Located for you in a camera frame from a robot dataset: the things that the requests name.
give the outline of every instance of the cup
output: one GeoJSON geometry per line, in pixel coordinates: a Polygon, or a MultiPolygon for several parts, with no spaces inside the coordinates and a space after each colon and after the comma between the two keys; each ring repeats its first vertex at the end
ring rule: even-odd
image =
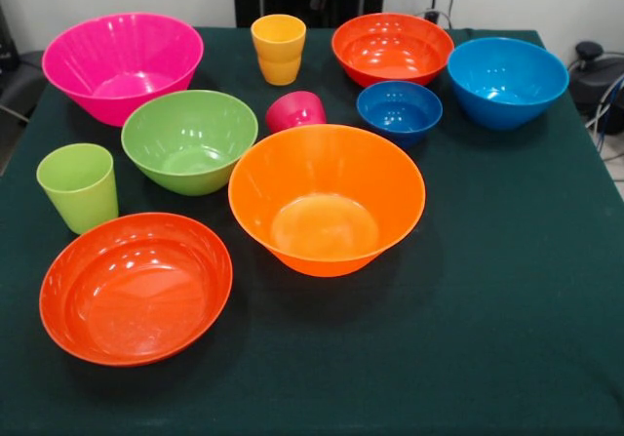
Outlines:
{"type": "Polygon", "coordinates": [[[290,15],[267,15],[252,24],[253,46],[264,79],[271,85],[289,85],[301,66],[305,23],[290,15]]]}
{"type": "Polygon", "coordinates": [[[273,134],[306,124],[327,124],[321,99],[310,92],[283,95],[271,104],[264,119],[273,134]]]}
{"type": "Polygon", "coordinates": [[[113,157],[102,146],[57,148],[39,163],[37,182],[76,234],[119,216],[113,157]]]}

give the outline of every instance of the blue bowl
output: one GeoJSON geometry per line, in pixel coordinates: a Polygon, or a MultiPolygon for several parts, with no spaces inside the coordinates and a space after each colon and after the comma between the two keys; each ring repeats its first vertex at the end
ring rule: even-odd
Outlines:
{"type": "Polygon", "coordinates": [[[442,117],[438,97],[412,82],[392,80],[364,88],[357,107],[374,132],[402,148],[422,140],[442,117]]]}
{"type": "Polygon", "coordinates": [[[567,89],[566,67],[543,48],[509,38],[475,39],[448,58],[459,104],[477,124],[495,130],[522,126],[567,89]]]}

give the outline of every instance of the table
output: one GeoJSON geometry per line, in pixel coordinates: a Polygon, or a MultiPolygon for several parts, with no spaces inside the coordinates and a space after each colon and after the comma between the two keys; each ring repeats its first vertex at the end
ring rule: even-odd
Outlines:
{"type": "MultiPolygon", "coordinates": [[[[267,85],[248,30],[200,28],[192,88],[242,99],[260,122],[308,89],[330,122],[362,125],[360,88],[311,30],[296,82],[267,85]]],[[[455,30],[539,42],[530,31],[455,30]]],[[[614,434],[624,431],[624,205],[566,94],[516,132],[445,113],[410,152],[428,190],[399,246],[348,277],[288,270],[232,217],[226,190],[189,198],[145,178],[119,129],[45,91],[0,181],[0,433],[614,434]],[[122,214],[164,211],[211,227],[234,264],[216,324],[164,362],[110,369],[57,348],[38,315],[42,278],[74,236],[37,186],[54,148],[105,145],[122,214]]]]}

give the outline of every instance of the bowl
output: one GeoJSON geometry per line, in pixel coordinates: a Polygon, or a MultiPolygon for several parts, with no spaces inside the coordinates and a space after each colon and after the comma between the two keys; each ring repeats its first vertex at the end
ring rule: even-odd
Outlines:
{"type": "Polygon", "coordinates": [[[186,90],[202,54],[202,38],[183,21],[128,13],[67,29],[48,46],[42,66],[89,114],[121,127],[145,102],[186,90]]]}
{"type": "Polygon", "coordinates": [[[447,65],[452,39],[439,26],[403,14],[370,14],[341,25],[331,40],[349,77],[363,87],[384,80],[426,85],[447,65]]]}
{"type": "Polygon", "coordinates": [[[567,89],[566,67],[543,48],[509,38],[482,38],[458,46],[448,75],[471,120],[512,130],[544,112],[567,89]]]}
{"type": "Polygon", "coordinates": [[[178,353],[216,320],[232,287],[227,249],[173,214],[108,221],[54,260],[39,297],[52,340],[77,358],[137,366],[178,353]]]}
{"type": "Polygon", "coordinates": [[[257,137],[254,112],[230,95],[188,90],[137,109],[121,132],[124,151],[157,184],[182,195],[221,189],[257,137]]]}
{"type": "Polygon", "coordinates": [[[402,148],[421,141],[442,117],[442,103],[412,82],[379,82],[364,88],[358,112],[370,128],[402,148]]]}
{"type": "Polygon", "coordinates": [[[266,111],[271,133],[307,124],[325,124],[327,117],[321,99],[311,92],[292,92],[278,98],[266,111]]]}
{"type": "Polygon", "coordinates": [[[317,277],[364,267],[411,232],[425,205],[422,175],[403,150],[335,124],[294,127],[257,143],[228,190],[250,236],[317,277]]]}

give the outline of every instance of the green cup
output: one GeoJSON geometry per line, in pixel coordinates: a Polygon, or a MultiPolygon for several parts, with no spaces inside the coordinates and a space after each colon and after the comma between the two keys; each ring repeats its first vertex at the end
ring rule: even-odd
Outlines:
{"type": "Polygon", "coordinates": [[[56,149],[39,163],[37,181],[76,234],[119,216],[113,157],[99,145],[56,149]]]}

